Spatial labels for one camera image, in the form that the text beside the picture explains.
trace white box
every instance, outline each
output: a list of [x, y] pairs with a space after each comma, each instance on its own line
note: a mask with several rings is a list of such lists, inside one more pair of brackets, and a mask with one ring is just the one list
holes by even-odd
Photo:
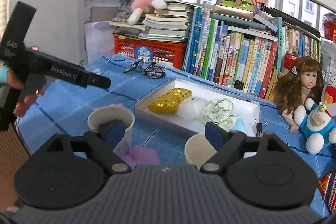
[[173, 113], [155, 113], [148, 110], [148, 106], [168, 90], [184, 88], [192, 91], [192, 96], [206, 100], [230, 99], [234, 104], [233, 115], [239, 115], [247, 129], [247, 136], [255, 137], [257, 129], [255, 122], [261, 122], [260, 105], [258, 102], [246, 101], [243, 97], [231, 95], [224, 91], [216, 90], [207, 86], [198, 85], [186, 80], [172, 79], [161, 88], [155, 90], [135, 105], [135, 117], [155, 124], [162, 129], [184, 133], [192, 136], [204, 133], [205, 125], [199, 121], [185, 121]]

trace yellow sequin heart pillow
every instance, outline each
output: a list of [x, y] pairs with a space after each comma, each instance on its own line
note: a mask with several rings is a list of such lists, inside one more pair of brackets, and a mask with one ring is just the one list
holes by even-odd
[[152, 102], [148, 109], [152, 112], [175, 112], [179, 103], [190, 95], [191, 90], [174, 88]]

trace blue tablecloth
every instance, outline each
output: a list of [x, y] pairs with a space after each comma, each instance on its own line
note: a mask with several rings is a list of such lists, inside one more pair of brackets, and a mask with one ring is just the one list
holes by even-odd
[[[54, 81], [48, 87], [45, 95], [38, 98], [36, 104], [32, 105], [19, 122], [22, 137], [31, 153], [34, 153], [56, 132], [80, 136], [88, 131], [87, 118], [93, 108], [122, 103], [134, 111], [135, 104], [144, 96], [176, 77], [259, 102], [262, 121], [268, 124], [264, 130], [272, 131], [279, 136], [311, 166], [318, 177], [325, 175], [336, 166], [335, 147], [324, 148], [317, 155], [309, 154], [305, 148], [306, 139], [303, 134], [289, 132], [288, 124], [278, 114], [275, 104], [174, 68], [168, 68], [166, 76], [156, 80], [142, 76], [136, 71], [123, 73], [123, 68], [132, 62], [134, 62], [133, 59], [117, 54], [112, 58], [100, 58], [86, 66], [87, 70], [100, 71], [102, 75], [111, 79], [112, 85], [108, 92], [92, 86], [84, 89], [61, 80]], [[163, 164], [184, 163], [186, 141], [185, 136], [158, 128], [144, 121], [136, 120], [133, 127], [132, 146], [141, 145], [155, 149]], [[322, 217], [328, 215], [318, 190], [316, 190], [311, 207]]]

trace gray stuffed toy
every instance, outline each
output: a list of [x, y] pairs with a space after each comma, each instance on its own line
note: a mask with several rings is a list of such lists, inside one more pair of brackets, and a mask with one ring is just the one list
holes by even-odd
[[112, 20], [114, 22], [127, 22], [127, 19], [132, 14], [131, 0], [119, 0], [119, 10], [118, 15]]

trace white paper cup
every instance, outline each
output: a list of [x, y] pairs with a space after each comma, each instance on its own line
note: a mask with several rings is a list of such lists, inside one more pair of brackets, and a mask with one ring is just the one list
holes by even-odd
[[113, 120], [122, 120], [125, 124], [124, 138], [118, 143], [113, 152], [117, 155], [127, 153], [131, 148], [132, 127], [135, 117], [132, 111], [120, 106], [105, 106], [91, 112], [87, 119], [87, 125], [91, 130], [98, 129], [98, 126]]
[[187, 163], [196, 165], [198, 169], [215, 153], [216, 149], [213, 148], [205, 138], [205, 134], [202, 133], [190, 137], [184, 146], [184, 155]]

